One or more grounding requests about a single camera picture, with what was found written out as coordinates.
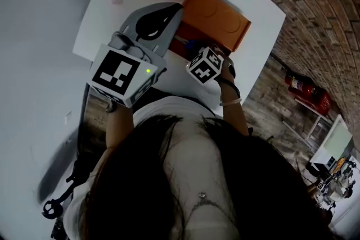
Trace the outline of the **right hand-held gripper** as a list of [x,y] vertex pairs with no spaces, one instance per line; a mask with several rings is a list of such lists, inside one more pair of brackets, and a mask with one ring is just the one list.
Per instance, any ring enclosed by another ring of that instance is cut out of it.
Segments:
[[186,65],[186,70],[198,83],[206,84],[220,75],[223,61],[222,56],[206,47]]

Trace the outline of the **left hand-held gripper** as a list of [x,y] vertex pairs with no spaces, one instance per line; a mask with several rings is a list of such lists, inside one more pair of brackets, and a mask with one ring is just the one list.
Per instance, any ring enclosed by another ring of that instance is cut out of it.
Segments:
[[89,85],[131,108],[166,70],[163,56],[182,16],[183,6],[177,2],[155,3],[133,11],[110,43],[100,46],[89,72]]

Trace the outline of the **blue-handled scissors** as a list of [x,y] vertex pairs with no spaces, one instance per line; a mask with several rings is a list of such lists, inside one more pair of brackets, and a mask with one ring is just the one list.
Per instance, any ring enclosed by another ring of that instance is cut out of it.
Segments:
[[203,47],[202,41],[198,39],[187,40],[180,37],[177,34],[174,36],[174,39],[176,39],[177,41],[183,44],[183,48],[178,48],[177,52],[179,53],[179,55],[181,55],[184,58],[195,56],[196,54],[199,53],[199,50]]

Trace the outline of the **orange wooden box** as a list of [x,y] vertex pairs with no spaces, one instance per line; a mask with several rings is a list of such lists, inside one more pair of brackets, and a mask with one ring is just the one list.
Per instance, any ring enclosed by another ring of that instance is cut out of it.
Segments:
[[[223,0],[184,0],[182,5],[182,22],[176,34],[187,40],[201,40],[203,47],[215,44],[226,56],[238,49],[251,26],[250,20]],[[183,44],[173,39],[169,49],[179,55],[178,48]],[[195,56],[185,59],[190,61]]]

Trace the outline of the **person's left forearm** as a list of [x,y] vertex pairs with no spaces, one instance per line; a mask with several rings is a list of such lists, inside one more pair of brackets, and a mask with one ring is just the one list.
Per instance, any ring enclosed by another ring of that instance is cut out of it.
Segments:
[[119,145],[134,129],[133,111],[111,101],[107,108],[106,147],[108,149]]

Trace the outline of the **person's right forearm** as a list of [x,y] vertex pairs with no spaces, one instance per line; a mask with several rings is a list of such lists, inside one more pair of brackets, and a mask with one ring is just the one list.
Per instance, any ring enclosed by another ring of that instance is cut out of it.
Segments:
[[221,106],[223,118],[242,135],[249,136],[249,129],[241,106],[240,93],[234,84],[234,77],[229,70],[229,65],[224,62],[220,73],[221,80],[218,82],[221,91]]

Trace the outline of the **black skirt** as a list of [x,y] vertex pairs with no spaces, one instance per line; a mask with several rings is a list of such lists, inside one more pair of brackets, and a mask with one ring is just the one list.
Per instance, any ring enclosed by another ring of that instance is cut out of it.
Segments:
[[153,115],[180,117],[219,117],[203,101],[184,93],[170,93],[154,87],[147,90],[132,107],[134,119]]

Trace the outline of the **red fire extinguisher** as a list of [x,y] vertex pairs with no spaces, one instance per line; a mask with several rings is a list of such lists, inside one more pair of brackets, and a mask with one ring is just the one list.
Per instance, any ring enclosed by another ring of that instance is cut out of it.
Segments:
[[312,109],[326,116],[331,108],[331,98],[328,92],[314,84],[306,84],[303,90],[292,88],[292,92],[298,99]]
[[316,85],[311,78],[292,71],[287,72],[285,83],[288,84],[289,87],[299,91],[302,96],[309,97],[317,93]]

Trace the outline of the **white shirt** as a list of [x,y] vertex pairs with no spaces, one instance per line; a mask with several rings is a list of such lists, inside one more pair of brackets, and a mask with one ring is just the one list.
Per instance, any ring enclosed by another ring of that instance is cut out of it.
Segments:
[[224,190],[220,152],[205,131],[196,127],[199,117],[181,118],[165,158],[165,171],[184,203],[185,239],[239,240],[235,217],[230,213],[230,195]]

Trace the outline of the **white metal-frame desk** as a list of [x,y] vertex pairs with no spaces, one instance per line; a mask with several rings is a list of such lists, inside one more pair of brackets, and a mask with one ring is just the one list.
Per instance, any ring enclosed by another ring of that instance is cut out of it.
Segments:
[[306,105],[303,101],[297,98],[295,101],[317,115],[309,132],[296,133],[295,135],[314,152],[310,159],[311,163],[322,164],[331,169],[343,156],[343,152],[353,138],[352,133],[340,114],[337,115],[335,120],[331,120]]

